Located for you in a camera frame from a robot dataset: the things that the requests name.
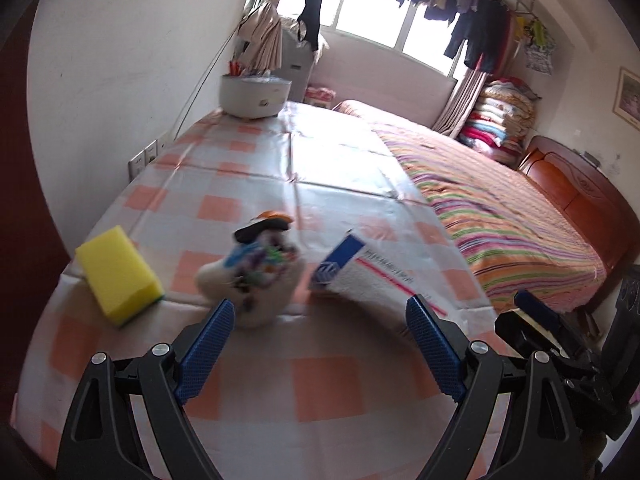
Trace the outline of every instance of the power cord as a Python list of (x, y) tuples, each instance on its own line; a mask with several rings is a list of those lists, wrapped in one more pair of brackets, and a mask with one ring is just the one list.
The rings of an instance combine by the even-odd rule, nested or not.
[[(204, 83), (206, 83), (207, 79), (209, 78), (209, 75), (211, 74), (211, 71), (213, 70), (213, 67), (215, 67), (216, 63), (220, 59), (220, 56), (222, 56), (222, 53), (225, 51), (226, 46), (229, 44), (229, 41), (231, 41), (233, 36), (236, 34), (238, 29), (242, 26), (242, 24), (245, 21), (246, 21), (246, 18), (244, 20), (242, 20), (240, 23), (238, 23), (238, 25), (231, 32), (229, 37), (226, 38), (225, 43), (222, 44), (222, 46), (220, 47), (220, 49), (218, 50), (216, 55), (213, 57), (213, 59), (211, 60), (211, 63), (209, 63), (209, 66), (204, 71), (203, 75), (200, 77), (200, 81), (196, 85), (196, 88), (193, 89), (193, 91), (191, 92), (191, 95), (189, 96), (189, 99), (187, 99), (187, 102), (184, 104), (184, 106), (180, 110), (180, 113), (178, 114), (178, 117), (176, 118), (176, 120), (174, 122), (174, 126), (172, 126), (172, 131), (175, 131), (173, 140), (178, 138), (178, 134), (180, 133), (180, 129), (182, 128), (182, 126), (184, 124), (184, 121), (187, 119), (187, 116), (189, 115), (189, 112), (191, 111), (191, 107), (193, 106), (194, 102), (196, 101), (196, 99), (198, 97), (198, 94), (200, 94), (200, 90), (202, 90), (202, 87), (204, 86)], [(187, 111), (183, 115), (182, 112), (184, 111), (185, 108), (187, 108)], [(178, 126), (178, 128), (176, 130), (174, 130), (175, 125), (177, 124), (178, 120), (180, 120), (180, 117), (182, 117), (182, 120), (180, 121), (180, 125)]]

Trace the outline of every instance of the picture frame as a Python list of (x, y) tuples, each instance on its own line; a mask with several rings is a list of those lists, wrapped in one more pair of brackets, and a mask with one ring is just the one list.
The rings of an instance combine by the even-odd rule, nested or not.
[(626, 68), (620, 68), (613, 113), (640, 132), (640, 76)]

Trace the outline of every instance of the blue gripper pad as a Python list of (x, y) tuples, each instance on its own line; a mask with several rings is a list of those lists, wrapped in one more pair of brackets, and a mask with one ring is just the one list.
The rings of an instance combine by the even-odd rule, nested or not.
[(527, 315), (531, 316), (531, 319), (535, 322), (540, 323), (545, 330), (549, 330), (552, 334), (560, 330), (559, 314), (551, 310), (528, 290), (518, 291), (513, 298), (513, 303)]
[(466, 394), (462, 381), (462, 362), (435, 320), (415, 296), (406, 302), (406, 325), (426, 359), (440, 391), (460, 402)]
[(175, 398), (183, 406), (196, 397), (234, 329), (236, 314), (229, 300), (222, 301), (180, 363), (180, 383)]

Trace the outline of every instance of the electrical outlet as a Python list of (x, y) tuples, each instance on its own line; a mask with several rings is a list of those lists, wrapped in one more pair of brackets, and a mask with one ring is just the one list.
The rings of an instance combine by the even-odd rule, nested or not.
[(138, 153), (129, 161), (129, 182), (136, 178), (145, 169), (145, 152)]
[(158, 157), (158, 141), (154, 140), (145, 148), (145, 166)]
[(158, 137), (158, 155), (164, 152), (164, 150), (168, 148), (172, 142), (174, 142), (174, 138), (171, 132), (165, 132), (160, 137)]

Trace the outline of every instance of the plastic bag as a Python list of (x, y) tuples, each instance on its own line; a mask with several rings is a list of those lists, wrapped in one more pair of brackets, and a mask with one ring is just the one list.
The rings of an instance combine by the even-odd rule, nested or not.
[[(441, 280), (435, 272), (434, 280)], [(348, 232), (342, 242), (313, 272), (309, 289), (315, 293), (338, 294), (357, 302), (383, 326), (405, 340), (413, 338), (406, 326), (406, 301), (422, 294), (443, 319), (453, 321), (467, 335), (478, 333), (479, 321), (492, 324), (495, 313), (491, 306), (465, 310), (433, 291), (428, 282), (417, 283), (379, 248)]]

